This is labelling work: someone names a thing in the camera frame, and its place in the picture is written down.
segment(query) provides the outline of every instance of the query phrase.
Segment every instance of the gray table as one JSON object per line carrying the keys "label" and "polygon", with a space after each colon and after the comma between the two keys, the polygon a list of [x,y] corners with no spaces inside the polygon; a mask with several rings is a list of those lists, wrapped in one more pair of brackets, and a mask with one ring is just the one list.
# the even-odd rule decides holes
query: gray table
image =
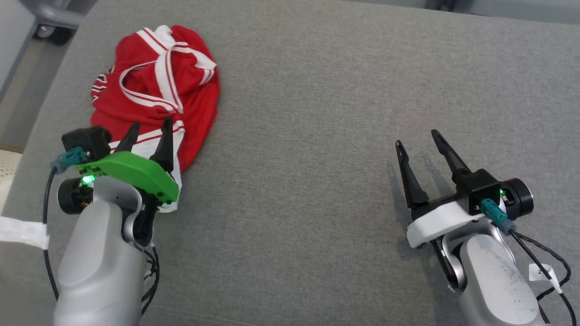
{"label": "gray table", "polygon": [[[525,180],[537,206],[519,230],[579,270],[580,26],[365,3],[99,1],[52,85],[5,214],[41,220],[48,162],[62,133],[88,125],[94,78],[124,35],[161,24],[204,38],[222,93],[179,211],[156,220],[161,282],[142,325],[462,325],[432,251],[405,239],[397,139],[431,198],[452,193],[431,128],[470,167]],[[53,197],[55,266],[75,220]],[[4,279],[50,302],[40,250],[0,244],[0,259]],[[580,282],[564,290],[578,311]],[[543,306],[554,324],[568,322],[558,297]]]}

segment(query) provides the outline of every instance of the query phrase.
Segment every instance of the white tape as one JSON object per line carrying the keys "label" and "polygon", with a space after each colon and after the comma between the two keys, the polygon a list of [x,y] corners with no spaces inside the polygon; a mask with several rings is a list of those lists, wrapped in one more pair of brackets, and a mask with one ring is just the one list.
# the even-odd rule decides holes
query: white tape
{"label": "white tape", "polygon": [[41,222],[21,221],[0,216],[0,241],[20,242],[48,249],[50,236]]}
{"label": "white tape", "polygon": [[556,273],[554,273],[554,269],[548,264],[542,264],[542,266],[546,269],[546,272],[550,274],[552,279],[548,280],[548,278],[542,273],[542,270],[538,267],[538,265],[530,264],[530,266],[528,267],[528,270],[530,272],[530,281],[531,282],[549,281],[552,287],[556,289],[556,292],[562,293],[562,290],[560,289],[560,284],[558,283],[558,278],[556,277]]}

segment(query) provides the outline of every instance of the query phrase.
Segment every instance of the green led light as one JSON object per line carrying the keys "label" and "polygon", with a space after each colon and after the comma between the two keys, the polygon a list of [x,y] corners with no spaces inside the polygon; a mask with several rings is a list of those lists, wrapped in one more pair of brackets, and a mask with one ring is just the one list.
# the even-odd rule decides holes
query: green led light
{"label": "green led light", "polygon": [[82,180],[81,180],[82,184],[84,184],[85,186],[87,184],[93,183],[94,181],[95,181],[95,176],[94,175],[84,176],[84,177],[82,177]]}

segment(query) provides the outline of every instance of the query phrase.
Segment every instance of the cable connector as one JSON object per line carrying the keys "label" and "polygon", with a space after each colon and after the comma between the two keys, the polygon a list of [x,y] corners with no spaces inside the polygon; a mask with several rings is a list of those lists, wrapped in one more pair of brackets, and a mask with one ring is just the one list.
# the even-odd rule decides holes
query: cable connector
{"label": "cable connector", "polygon": [[70,166],[78,165],[80,163],[86,162],[86,153],[82,147],[75,147],[72,150],[60,154],[59,158],[50,163],[50,168],[56,168],[56,174],[61,174],[66,171]]}
{"label": "cable connector", "polygon": [[510,230],[516,230],[516,225],[508,219],[507,215],[493,200],[486,198],[481,202],[480,206],[483,215],[494,222],[504,235],[508,235]]}

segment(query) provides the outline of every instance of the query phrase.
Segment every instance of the red and white clothing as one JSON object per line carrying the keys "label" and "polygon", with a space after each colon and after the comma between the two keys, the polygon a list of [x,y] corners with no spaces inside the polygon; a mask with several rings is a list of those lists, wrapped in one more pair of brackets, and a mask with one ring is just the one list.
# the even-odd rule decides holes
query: red and white clothing
{"label": "red and white clothing", "polygon": [[[149,158],[161,137],[167,115],[173,119],[174,169],[181,189],[181,172],[194,161],[218,113],[218,71],[197,33],[182,26],[144,28],[117,45],[114,66],[97,77],[90,95],[92,125],[113,136],[114,150],[129,127],[141,124],[132,152]],[[173,211],[177,203],[164,205]]]}

